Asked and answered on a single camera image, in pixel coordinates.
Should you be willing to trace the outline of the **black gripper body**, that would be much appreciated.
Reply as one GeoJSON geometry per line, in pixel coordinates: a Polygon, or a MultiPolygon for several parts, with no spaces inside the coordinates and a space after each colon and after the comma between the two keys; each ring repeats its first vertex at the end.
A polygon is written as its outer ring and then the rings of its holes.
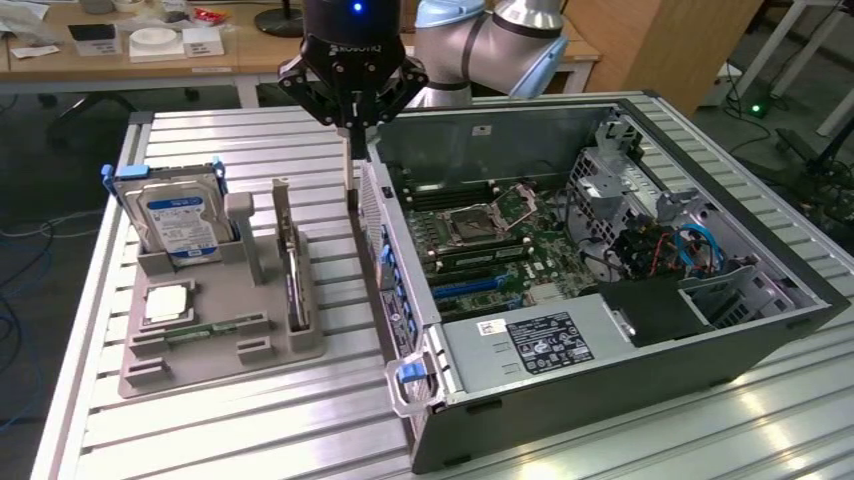
{"type": "Polygon", "coordinates": [[[406,59],[398,1],[307,1],[302,60],[331,94],[338,125],[374,125],[406,59]]]}

